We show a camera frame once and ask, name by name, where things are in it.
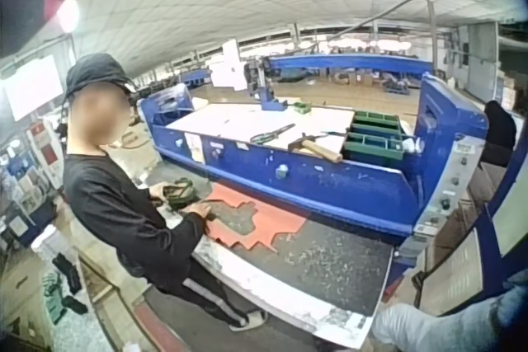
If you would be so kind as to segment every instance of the cutting machine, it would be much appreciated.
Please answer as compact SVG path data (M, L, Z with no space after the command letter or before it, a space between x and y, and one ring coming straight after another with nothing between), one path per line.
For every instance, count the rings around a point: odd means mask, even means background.
M271 94L266 75L283 68L422 75L414 133L404 131L396 115L341 106L312 106L300 114ZM398 246L400 261L411 264L466 190L488 130L484 113L419 59L377 54L277 57L260 62L254 72L260 105L209 103L195 110L183 84L143 100L155 148L240 189L374 231ZM252 143L256 135L291 124L269 142ZM318 137L318 146L342 160L331 162L306 148L289 150L303 134Z

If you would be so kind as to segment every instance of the window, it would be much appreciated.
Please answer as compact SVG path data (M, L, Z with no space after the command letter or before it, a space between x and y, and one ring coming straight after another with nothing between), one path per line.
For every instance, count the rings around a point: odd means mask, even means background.
M462 44L462 64L469 65L469 43Z

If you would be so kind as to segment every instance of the scissors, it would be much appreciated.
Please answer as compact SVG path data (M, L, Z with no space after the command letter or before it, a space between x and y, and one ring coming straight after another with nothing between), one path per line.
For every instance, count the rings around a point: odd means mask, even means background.
M265 132L264 134L255 135L251 139L249 139L249 141L255 144L268 143L268 142L271 142L272 140L277 139L280 134L286 132L288 129L291 129L293 127L295 127L295 124L288 124L285 127L279 128L276 131Z

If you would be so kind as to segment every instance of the black long-sleeve shirt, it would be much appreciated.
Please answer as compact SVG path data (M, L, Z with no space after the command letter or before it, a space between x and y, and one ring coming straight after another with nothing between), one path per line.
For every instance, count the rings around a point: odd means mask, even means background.
M68 155L64 193L77 219L117 250L127 270L139 267L147 279L166 274L171 283L187 277L191 253L205 232L200 215L186 214L167 228L149 191L138 189L108 155Z

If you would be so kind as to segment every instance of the white sneaker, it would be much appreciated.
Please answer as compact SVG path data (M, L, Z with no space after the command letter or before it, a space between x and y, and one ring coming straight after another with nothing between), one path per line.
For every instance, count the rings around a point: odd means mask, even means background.
M267 312L261 310L250 312L247 315L247 319L249 319L249 322L246 326L235 327L229 325L229 329L231 331L246 331L262 326L267 321Z

